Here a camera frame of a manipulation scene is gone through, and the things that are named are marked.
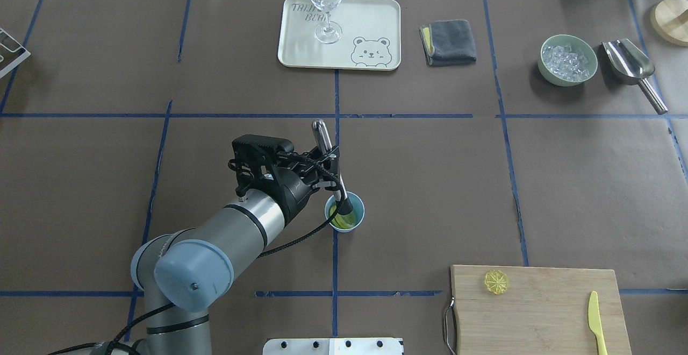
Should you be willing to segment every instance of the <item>yellow knife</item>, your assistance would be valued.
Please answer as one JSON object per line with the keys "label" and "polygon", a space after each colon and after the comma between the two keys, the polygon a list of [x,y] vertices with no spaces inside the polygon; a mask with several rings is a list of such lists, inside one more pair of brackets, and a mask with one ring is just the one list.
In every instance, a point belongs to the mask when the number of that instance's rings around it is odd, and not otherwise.
{"label": "yellow knife", "polygon": [[597,292],[590,292],[590,301],[587,302],[587,324],[590,331],[597,336],[597,354],[607,355],[607,346],[602,335],[602,319],[600,318],[600,305],[597,301]]}

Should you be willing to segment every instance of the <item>gray folded cloth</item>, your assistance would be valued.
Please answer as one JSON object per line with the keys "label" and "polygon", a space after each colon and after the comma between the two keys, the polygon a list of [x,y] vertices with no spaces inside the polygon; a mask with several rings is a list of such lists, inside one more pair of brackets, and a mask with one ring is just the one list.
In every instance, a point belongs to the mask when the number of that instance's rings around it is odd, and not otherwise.
{"label": "gray folded cloth", "polygon": [[432,22],[420,27],[420,37],[430,66],[475,63],[477,52],[467,20]]}

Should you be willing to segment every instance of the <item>round wooden object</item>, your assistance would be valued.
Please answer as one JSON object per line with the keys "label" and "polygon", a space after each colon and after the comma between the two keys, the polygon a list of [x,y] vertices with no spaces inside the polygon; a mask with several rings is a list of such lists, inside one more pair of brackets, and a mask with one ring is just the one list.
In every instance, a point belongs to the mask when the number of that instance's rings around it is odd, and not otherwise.
{"label": "round wooden object", "polygon": [[688,0],[664,0],[651,12],[650,21],[661,37],[688,47]]}

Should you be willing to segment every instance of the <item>table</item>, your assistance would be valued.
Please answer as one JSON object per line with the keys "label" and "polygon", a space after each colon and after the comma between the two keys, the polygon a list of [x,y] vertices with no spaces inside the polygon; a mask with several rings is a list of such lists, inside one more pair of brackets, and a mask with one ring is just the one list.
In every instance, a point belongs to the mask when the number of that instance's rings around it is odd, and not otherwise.
{"label": "table", "polygon": [[[0,80],[2,352],[114,336],[143,312],[136,248],[233,198],[231,141],[310,149],[323,118],[364,223],[254,262],[211,307],[216,353],[331,336],[446,353],[451,264],[614,269],[634,353],[681,353],[688,291],[669,289],[688,287],[687,54],[652,31],[660,0],[397,1],[403,60],[389,73],[283,67],[283,0],[3,5],[32,56]],[[477,63],[427,67],[418,27],[456,18]],[[556,33],[643,46],[669,115],[605,61],[582,86],[548,84],[535,59]],[[275,244],[319,224],[326,199]]]}

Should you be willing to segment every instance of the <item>wooden cutting board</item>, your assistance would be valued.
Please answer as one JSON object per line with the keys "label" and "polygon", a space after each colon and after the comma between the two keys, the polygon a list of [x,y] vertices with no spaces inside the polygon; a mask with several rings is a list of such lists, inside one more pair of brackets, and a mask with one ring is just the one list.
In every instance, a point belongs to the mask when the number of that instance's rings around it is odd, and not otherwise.
{"label": "wooden cutting board", "polygon": [[[484,284],[493,269],[509,278],[504,294]],[[451,285],[459,355],[597,355],[587,325],[593,290],[609,355],[631,354],[613,270],[453,265]]]}

